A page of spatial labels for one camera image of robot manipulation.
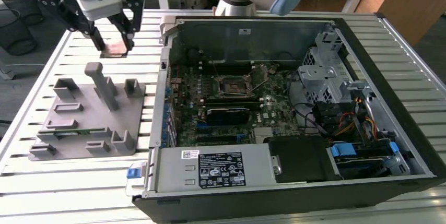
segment white label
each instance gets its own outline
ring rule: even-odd
[[[230,177],[233,178],[233,181],[242,181],[244,180],[244,176],[236,176],[236,177]]]
[[[198,150],[182,150],[181,159],[197,159],[198,154],[200,154]]]
[[[237,31],[237,34],[238,34],[238,35],[249,35],[249,34],[250,34],[250,29],[240,29],[240,30]]]

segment black mesh bin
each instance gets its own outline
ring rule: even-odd
[[[37,46],[15,10],[0,10],[0,46],[10,55],[26,54]]]
[[[35,25],[43,20],[37,0],[2,0],[9,9],[17,10],[22,21],[27,26]]]

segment green circuit board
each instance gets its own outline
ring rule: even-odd
[[[297,122],[285,95],[288,70],[274,70],[270,63],[256,63],[249,73],[242,75],[204,75],[198,66],[172,68],[170,87],[173,89],[173,113],[176,118],[176,146],[201,146],[201,137],[236,136],[236,143],[254,143],[252,130],[270,127],[273,136],[298,134]],[[249,92],[241,91],[245,83]],[[206,126],[204,102],[208,99],[245,97],[261,101],[258,110],[249,111],[245,124],[233,126]]]

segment aluminum extrusion table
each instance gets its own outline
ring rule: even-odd
[[[210,15],[209,11],[145,10],[141,32],[126,58],[98,59],[89,39],[66,32],[0,142],[0,223],[152,223],[125,196],[125,170],[148,157],[152,106],[161,45],[162,15]],[[412,118],[446,160],[446,87],[384,19],[367,14],[293,13],[293,17],[343,17],[381,71]],[[97,22],[104,38],[118,38],[105,20]],[[51,85],[70,77],[90,84],[86,62],[100,61],[113,82],[137,78],[146,84],[136,154],[125,157],[31,162],[27,150],[53,103]],[[212,221],[210,223],[444,223],[446,189],[408,193],[357,209]]]

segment power supply label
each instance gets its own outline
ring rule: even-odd
[[[197,167],[200,188],[245,186],[240,152],[198,155]]]

